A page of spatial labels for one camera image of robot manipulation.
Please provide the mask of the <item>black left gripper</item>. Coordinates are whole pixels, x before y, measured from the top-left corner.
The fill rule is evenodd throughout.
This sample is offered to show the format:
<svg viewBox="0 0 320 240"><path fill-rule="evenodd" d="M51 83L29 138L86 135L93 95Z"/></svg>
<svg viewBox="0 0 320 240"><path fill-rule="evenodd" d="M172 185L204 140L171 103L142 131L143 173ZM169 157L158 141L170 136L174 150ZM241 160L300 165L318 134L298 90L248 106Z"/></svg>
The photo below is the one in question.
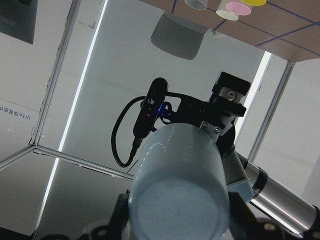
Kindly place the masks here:
<svg viewBox="0 0 320 240"><path fill-rule="evenodd" d="M208 101L182 94L175 123L186 123L199 127L201 123L220 128L216 146L221 155L230 151L235 141L235 119L243 117L246 108L241 98L246 96L251 83L237 76L221 72L213 85Z"/></svg>

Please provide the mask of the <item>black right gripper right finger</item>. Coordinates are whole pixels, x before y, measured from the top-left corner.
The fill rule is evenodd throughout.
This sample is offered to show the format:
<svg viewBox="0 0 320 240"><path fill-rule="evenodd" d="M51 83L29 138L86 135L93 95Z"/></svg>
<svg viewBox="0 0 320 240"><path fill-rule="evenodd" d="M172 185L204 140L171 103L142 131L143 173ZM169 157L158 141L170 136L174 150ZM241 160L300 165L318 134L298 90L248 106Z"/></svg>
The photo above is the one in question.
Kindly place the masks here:
<svg viewBox="0 0 320 240"><path fill-rule="evenodd" d="M229 230L234 240L257 240L259 222L237 192L229 192Z"/></svg>

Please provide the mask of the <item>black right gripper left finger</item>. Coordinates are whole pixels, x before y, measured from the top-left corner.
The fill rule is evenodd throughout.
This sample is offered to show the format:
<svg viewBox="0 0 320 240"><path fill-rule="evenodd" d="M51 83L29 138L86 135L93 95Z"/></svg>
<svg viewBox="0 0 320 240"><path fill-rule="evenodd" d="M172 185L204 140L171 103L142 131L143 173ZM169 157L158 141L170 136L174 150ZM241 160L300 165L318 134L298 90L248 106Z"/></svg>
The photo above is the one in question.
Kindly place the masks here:
<svg viewBox="0 0 320 240"><path fill-rule="evenodd" d="M121 240L129 219L129 193L118 196L108 224L108 239Z"/></svg>

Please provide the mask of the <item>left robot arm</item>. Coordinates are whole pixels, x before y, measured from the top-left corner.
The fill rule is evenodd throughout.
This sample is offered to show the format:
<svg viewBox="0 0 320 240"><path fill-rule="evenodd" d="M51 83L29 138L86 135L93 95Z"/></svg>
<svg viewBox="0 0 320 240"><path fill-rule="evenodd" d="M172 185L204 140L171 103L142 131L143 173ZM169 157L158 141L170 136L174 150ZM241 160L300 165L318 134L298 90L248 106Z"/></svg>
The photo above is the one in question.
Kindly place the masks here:
<svg viewBox="0 0 320 240"><path fill-rule="evenodd" d="M183 179L209 196L209 219L236 240L317 240L320 211L236 152L234 121L251 84L222 72L208 101L178 93L172 122L191 137L178 162Z"/></svg>

